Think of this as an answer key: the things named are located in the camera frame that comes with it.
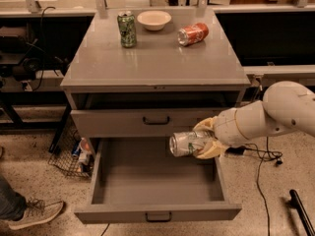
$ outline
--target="gray countertop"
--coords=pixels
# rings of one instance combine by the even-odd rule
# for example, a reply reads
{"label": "gray countertop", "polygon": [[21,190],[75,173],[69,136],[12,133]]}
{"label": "gray countertop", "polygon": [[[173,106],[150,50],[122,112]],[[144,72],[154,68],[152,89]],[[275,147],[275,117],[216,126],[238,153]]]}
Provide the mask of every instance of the gray countertop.
{"label": "gray countertop", "polygon": [[[136,21],[138,43],[120,44],[120,10],[96,13],[62,87],[241,86],[248,79],[211,8],[162,8],[172,20],[164,29],[148,31]],[[142,9],[131,10],[135,17]],[[180,28],[202,22],[209,35],[183,47]]]}

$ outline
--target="green can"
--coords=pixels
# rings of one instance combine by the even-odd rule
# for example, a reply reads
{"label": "green can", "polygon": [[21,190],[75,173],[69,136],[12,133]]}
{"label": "green can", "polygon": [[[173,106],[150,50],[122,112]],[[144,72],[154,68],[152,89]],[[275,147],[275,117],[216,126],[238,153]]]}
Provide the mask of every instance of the green can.
{"label": "green can", "polygon": [[137,44],[135,16],[131,11],[123,11],[118,14],[117,22],[121,45],[127,48],[134,47]]}

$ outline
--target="closed drawer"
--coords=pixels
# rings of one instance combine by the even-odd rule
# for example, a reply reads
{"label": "closed drawer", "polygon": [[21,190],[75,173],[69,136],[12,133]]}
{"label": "closed drawer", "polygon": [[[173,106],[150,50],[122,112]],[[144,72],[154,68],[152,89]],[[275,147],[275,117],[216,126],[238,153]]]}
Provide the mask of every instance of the closed drawer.
{"label": "closed drawer", "polygon": [[217,158],[173,157],[166,138],[102,140],[84,223],[230,220],[241,205],[226,196]]}
{"label": "closed drawer", "polygon": [[90,138],[170,136],[218,114],[214,109],[73,110],[80,135]]}

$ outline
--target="drawer handle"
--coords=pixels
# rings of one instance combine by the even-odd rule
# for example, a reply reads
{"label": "drawer handle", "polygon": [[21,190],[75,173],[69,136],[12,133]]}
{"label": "drawer handle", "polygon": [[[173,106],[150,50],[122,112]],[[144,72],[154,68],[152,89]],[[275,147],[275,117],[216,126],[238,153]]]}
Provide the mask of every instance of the drawer handle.
{"label": "drawer handle", "polygon": [[146,212],[146,221],[148,223],[166,223],[166,222],[170,222],[170,220],[171,220],[171,212],[168,213],[167,219],[150,219],[148,213]]}
{"label": "drawer handle", "polygon": [[143,117],[142,121],[144,122],[144,124],[146,125],[167,125],[170,121],[169,116],[166,117],[165,121],[161,121],[161,122],[150,122],[148,121],[147,117]]}

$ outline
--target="red can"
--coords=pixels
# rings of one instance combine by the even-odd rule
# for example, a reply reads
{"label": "red can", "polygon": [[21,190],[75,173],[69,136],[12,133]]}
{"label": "red can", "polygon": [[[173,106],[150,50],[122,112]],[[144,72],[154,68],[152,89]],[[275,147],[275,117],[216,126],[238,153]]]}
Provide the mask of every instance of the red can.
{"label": "red can", "polygon": [[178,42],[183,45],[190,45],[200,42],[208,35],[209,29],[204,23],[187,26],[178,31]]}

